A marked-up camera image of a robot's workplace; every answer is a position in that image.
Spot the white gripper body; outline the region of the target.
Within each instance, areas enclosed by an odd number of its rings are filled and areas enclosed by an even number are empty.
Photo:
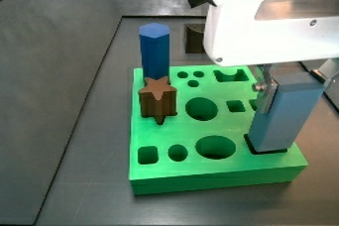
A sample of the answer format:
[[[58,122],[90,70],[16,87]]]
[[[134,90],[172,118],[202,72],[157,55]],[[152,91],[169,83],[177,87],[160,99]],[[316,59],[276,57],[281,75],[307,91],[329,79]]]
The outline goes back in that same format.
[[[220,66],[339,57],[339,0],[213,0],[204,48]]]

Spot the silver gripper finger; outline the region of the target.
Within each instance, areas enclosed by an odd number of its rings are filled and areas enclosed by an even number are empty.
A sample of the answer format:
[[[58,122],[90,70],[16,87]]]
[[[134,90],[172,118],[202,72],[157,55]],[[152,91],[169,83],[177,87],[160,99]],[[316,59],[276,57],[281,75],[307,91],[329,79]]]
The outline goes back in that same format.
[[[261,114],[265,114],[269,111],[273,95],[277,89],[277,83],[269,74],[269,64],[254,64],[249,66],[249,69],[254,78],[252,90],[256,93],[256,110]]]
[[[339,76],[339,57],[329,58],[319,68],[309,71],[316,80],[328,87]]]

